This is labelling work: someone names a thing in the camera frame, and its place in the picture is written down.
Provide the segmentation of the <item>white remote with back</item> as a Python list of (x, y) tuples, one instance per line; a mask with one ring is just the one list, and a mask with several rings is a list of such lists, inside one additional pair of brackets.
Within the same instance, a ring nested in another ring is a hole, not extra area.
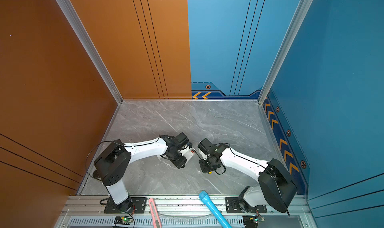
[(193, 148), (185, 149), (181, 151), (182, 155), (186, 158), (186, 163), (188, 163), (192, 157), (196, 154), (196, 151)]

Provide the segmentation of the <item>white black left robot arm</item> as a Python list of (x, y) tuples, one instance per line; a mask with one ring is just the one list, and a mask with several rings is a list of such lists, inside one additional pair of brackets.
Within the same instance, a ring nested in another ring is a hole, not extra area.
[(161, 156), (181, 169), (193, 156), (192, 148), (192, 143), (184, 133), (177, 136), (160, 135), (153, 140), (139, 143), (114, 140), (95, 159), (96, 170), (92, 178), (101, 181), (106, 187), (116, 210), (122, 213), (132, 212), (134, 202), (124, 180), (128, 165), (148, 157)]

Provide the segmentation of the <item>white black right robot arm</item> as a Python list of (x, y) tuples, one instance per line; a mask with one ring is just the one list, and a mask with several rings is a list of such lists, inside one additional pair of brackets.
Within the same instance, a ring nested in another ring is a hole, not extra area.
[(242, 212), (253, 213), (258, 206), (270, 205), (280, 213), (289, 213), (288, 207), (298, 191), (298, 185), (279, 160), (258, 160), (237, 152), (230, 144), (213, 144), (208, 139), (202, 140), (198, 148), (202, 154), (199, 164), (203, 173), (233, 168), (258, 182), (258, 187), (246, 186), (238, 196)]

